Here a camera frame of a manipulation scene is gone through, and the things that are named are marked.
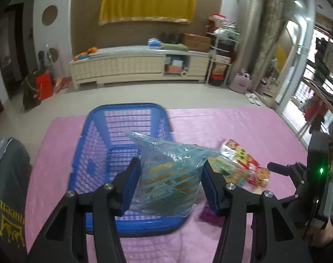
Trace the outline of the person's right hand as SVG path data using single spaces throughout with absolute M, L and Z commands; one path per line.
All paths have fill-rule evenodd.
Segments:
M 309 229 L 310 246 L 323 247 L 333 242 L 333 217 L 324 229 L 311 227 Z

